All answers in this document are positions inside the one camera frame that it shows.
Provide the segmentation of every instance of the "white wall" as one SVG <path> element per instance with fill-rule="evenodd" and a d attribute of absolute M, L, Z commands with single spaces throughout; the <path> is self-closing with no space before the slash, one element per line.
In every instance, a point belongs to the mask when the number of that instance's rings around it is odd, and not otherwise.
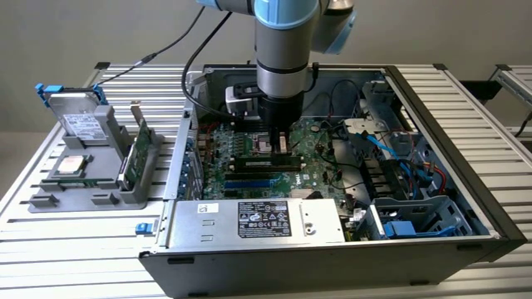
<path fill-rule="evenodd" d="M 469 79 L 487 78 L 496 63 L 532 64 L 531 0 L 359 0 L 356 6 L 343 54 L 312 60 L 441 62 Z M 180 35 L 197 10 L 193 0 L 1 0 L 1 130 L 48 131 L 55 118 L 35 95 L 35 83 L 75 87 L 96 62 L 137 61 Z M 183 64 L 221 17 L 208 10 L 189 38 L 155 63 Z M 197 61 L 235 63 L 252 57 L 253 21 L 235 16 Z M 509 102 L 491 107 L 516 125 L 527 111 Z"/>

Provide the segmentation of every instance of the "power supply label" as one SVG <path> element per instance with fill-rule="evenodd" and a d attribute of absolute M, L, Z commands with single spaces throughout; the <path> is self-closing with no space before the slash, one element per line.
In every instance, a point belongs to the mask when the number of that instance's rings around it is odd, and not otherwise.
<path fill-rule="evenodd" d="M 241 238 L 291 237 L 288 202 L 239 202 L 239 236 Z"/>

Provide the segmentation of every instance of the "floor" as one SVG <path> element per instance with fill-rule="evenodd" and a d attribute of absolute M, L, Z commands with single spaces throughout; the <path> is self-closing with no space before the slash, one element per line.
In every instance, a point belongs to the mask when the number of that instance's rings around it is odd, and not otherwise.
<path fill-rule="evenodd" d="M 0 199 L 47 135 L 47 133 L 0 132 Z"/>

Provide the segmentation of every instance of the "robotic arm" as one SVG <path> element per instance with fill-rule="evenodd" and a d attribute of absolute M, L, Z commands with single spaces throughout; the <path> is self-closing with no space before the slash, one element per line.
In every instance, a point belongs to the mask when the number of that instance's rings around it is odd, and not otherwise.
<path fill-rule="evenodd" d="M 355 23 L 352 0 L 196 1 L 256 18 L 260 92 L 247 95 L 240 88 L 237 97 L 259 98 L 259 115 L 271 127 L 273 153 L 284 153 L 289 127 L 301 117 L 311 50 L 340 53 Z"/>

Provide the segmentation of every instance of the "blue latch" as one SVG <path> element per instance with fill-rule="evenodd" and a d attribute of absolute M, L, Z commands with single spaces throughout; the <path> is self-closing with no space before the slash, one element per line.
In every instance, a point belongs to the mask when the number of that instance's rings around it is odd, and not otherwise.
<path fill-rule="evenodd" d="M 413 239 L 428 237 L 452 237 L 456 232 L 456 227 L 445 227 L 439 232 L 416 232 L 412 222 L 409 221 L 389 221 L 384 224 L 385 236 L 391 239 Z"/>
<path fill-rule="evenodd" d="M 63 89 L 65 89 L 63 85 L 48 85 L 44 92 L 45 93 L 59 93 L 63 91 Z"/>
<path fill-rule="evenodd" d="M 49 108 L 48 99 L 44 96 L 44 84 L 39 83 L 37 85 L 35 85 L 35 89 L 36 94 L 39 95 L 39 98 L 41 98 L 45 107 Z"/>
<path fill-rule="evenodd" d="M 103 89 L 99 86 L 99 84 L 93 85 L 92 90 L 100 100 L 100 105 L 108 105 L 109 103 L 107 102 L 105 93 L 103 92 Z"/>
<path fill-rule="evenodd" d="M 151 235 L 153 233 L 153 224 L 152 223 L 139 223 L 135 227 L 136 235 Z"/>

